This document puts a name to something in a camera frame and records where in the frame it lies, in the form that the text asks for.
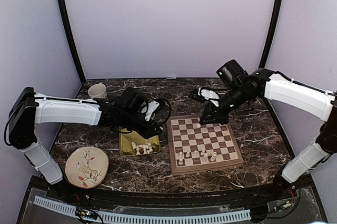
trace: chessboard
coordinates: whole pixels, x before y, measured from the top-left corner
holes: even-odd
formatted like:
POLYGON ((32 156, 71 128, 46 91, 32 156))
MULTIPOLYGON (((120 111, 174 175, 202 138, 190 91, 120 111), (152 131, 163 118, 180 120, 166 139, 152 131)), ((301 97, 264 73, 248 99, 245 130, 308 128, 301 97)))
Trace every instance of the chessboard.
POLYGON ((229 124, 199 124, 198 115, 167 122, 172 174, 237 167, 243 159, 229 124))

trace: purple wall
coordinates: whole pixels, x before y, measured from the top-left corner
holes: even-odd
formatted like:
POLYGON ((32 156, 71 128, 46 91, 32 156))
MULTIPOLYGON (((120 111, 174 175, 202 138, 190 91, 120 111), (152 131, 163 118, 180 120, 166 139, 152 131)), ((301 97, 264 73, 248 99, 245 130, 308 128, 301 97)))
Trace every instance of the purple wall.
POLYGON ((88 79, 257 68, 274 0, 66 0, 88 79))
MULTIPOLYGON (((0 128, 26 86, 56 96, 74 97, 80 88, 57 0, 0 0, 0 128)), ((50 148, 59 125, 36 133, 50 148)), ((0 141, 0 223, 16 223, 33 168, 16 149, 0 141)))
MULTIPOLYGON (((337 0, 283 0, 267 67, 297 81, 337 89, 337 0)), ((317 136, 322 122, 303 111, 273 103, 296 154, 317 136)), ((329 222, 337 222, 337 158, 312 175, 329 222)))

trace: marble table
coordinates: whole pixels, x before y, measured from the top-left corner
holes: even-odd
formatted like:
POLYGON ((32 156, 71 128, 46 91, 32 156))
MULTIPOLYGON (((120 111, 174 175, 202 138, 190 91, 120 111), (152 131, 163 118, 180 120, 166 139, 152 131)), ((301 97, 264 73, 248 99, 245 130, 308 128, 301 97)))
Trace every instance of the marble table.
MULTIPOLYGON (((119 79, 86 82, 79 99, 88 98, 88 88, 103 82, 108 97, 122 94, 131 86, 166 98, 172 116, 200 114, 203 104, 189 99, 189 91, 199 86, 222 88, 220 79, 119 79)), ((167 128, 160 135, 161 152, 138 157, 122 157, 118 134, 108 128, 65 124, 51 150, 52 157, 64 168, 67 158, 80 147, 95 146, 109 157, 108 174, 97 188, 145 193, 215 192, 271 183, 290 155, 263 100, 247 102, 230 114, 230 125, 239 145, 244 164, 237 168, 173 176, 171 174, 167 128)))

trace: paper cup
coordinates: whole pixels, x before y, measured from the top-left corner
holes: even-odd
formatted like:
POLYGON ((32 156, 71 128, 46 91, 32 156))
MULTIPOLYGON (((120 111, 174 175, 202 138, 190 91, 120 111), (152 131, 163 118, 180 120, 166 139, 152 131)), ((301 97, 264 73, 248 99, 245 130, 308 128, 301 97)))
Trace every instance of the paper cup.
POLYGON ((106 99, 106 87, 103 83, 98 83, 93 86, 91 86, 88 90, 88 94, 91 99, 97 98, 97 99, 106 99))

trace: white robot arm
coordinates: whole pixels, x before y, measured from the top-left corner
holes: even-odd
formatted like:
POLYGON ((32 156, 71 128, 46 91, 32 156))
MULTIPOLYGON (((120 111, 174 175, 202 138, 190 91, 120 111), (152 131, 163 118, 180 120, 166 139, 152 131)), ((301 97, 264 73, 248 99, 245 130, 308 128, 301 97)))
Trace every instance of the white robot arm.
POLYGON ((199 89, 190 93, 190 97, 199 102, 211 101, 200 117, 200 124, 227 124, 231 111, 258 96, 292 105, 325 122, 320 135, 275 177, 274 184, 279 191, 286 189, 301 175, 337 152, 336 93, 299 83, 281 72, 267 69, 258 69, 248 75, 235 60, 224 64, 217 74, 229 89, 225 95, 210 100, 209 96, 215 96, 211 94, 214 92, 212 90, 206 93, 199 89))
POLYGON ((112 130, 122 126, 148 139, 162 132, 163 122, 158 123, 152 118, 165 103, 170 107, 170 116, 171 106, 167 100, 150 102, 146 95, 133 88, 127 88, 121 96, 112 100, 77 100, 36 94, 33 88, 27 87, 9 113, 5 142, 24 153, 35 169, 53 185, 61 182, 64 175, 35 135, 35 124, 80 123, 109 126, 112 130), (7 129, 9 142, 6 140, 7 129))

